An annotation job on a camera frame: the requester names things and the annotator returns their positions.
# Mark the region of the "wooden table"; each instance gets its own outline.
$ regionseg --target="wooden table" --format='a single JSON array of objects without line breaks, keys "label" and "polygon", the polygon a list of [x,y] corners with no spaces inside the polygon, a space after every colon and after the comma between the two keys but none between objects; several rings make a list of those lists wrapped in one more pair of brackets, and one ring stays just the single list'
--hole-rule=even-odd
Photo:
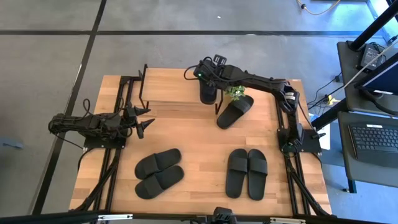
[{"label": "wooden table", "polygon": [[[216,207],[226,207],[237,215],[291,216],[284,158],[277,143],[278,120],[274,97],[248,88],[245,94],[254,98],[253,107],[231,128],[222,130],[216,125],[214,105],[200,103],[198,82],[184,80],[183,71],[184,69],[147,69],[142,99],[150,101],[149,108],[152,111],[139,119],[156,120],[145,130],[144,139],[138,139],[134,133],[127,140],[121,154],[111,210],[211,215]],[[120,76],[104,76],[95,113],[113,111],[119,80]],[[290,82],[301,93],[300,102],[308,113],[301,81]],[[138,107],[142,107],[138,100],[140,84],[134,83],[132,95],[132,103]],[[226,96],[220,114],[229,101]],[[298,114],[300,122],[309,129],[303,114]],[[139,198],[134,191],[140,181],[134,175],[138,161],[152,153],[174,147],[182,153],[179,165],[185,171],[183,180],[154,199]],[[248,197],[247,179],[240,198],[229,198],[225,194],[228,156],[237,148],[247,151],[256,148],[267,158],[268,177],[264,199],[261,201]],[[103,155],[103,149],[94,150],[81,162],[70,208],[79,206],[97,184]],[[319,161],[306,153],[301,153],[301,160],[306,186],[322,208],[331,213]],[[106,192],[107,190],[103,192],[101,208],[104,207]],[[296,194],[299,211],[303,212],[297,186]]]}]

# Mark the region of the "yellow cable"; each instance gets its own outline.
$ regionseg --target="yellow cable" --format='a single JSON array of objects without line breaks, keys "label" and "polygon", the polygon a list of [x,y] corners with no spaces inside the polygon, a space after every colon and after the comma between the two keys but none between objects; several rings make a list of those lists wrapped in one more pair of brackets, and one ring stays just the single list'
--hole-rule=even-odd
[{"label": "yellow cable", "polygon": [[330,8],[328,8],[327,10],[325,10],[325,11],[323,11],[323,12],[320,12],[320,13],[313,13],[313,12],[311,12],[311,11],[309,11],[309,10],[307,9],[307,7],[305,6],[305,4],[303,4],[300,0],[297,0],[297,2],[300,4],[300,6],[304,5],[304,8],[303,8],[303,9],[305,9],[309,14],[314,15],[314,16],[322,15],[323,13],[329,11],[330,9],[333,9],[335,6],[337,6],[337,4],[338,4],[340,1],[341,1],[341,0],[337,0],[337,2],[335,2],[332,6],[330,6]]}]

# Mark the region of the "small plant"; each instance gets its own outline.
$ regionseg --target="small plant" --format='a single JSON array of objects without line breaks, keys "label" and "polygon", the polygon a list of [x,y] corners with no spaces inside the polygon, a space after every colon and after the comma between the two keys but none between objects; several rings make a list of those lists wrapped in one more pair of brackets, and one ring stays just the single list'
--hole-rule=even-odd
[{"label": "small plant", "polygon": [[239,100],[240,96],[244,95],[244,86],[232,86],[226,89],[226,94],[232,97],[232,100]]}]

